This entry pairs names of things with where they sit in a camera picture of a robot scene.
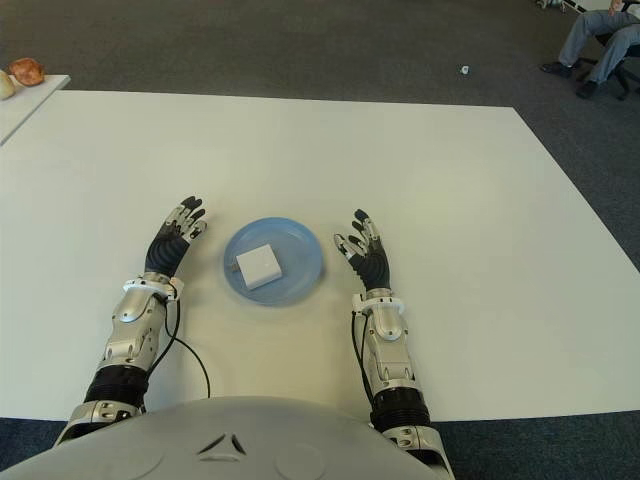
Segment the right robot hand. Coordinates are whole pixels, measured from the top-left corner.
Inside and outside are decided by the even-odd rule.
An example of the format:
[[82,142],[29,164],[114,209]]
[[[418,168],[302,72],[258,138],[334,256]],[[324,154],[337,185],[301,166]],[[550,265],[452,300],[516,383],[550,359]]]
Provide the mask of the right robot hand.
[[382,237],[371,217],[362,209],[354,212],[352,227],[358,236],[333,236],[337,251],[362,281],[366,291],[390,290],[390,265]]

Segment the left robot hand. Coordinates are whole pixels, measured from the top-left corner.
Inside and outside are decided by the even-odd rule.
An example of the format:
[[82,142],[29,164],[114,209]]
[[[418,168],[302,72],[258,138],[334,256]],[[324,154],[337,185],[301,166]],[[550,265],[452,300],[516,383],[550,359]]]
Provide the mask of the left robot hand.
[[207,228],[202,203],[190,196],[169,213],[147,249],[145,273],[174,276],[191,243]]

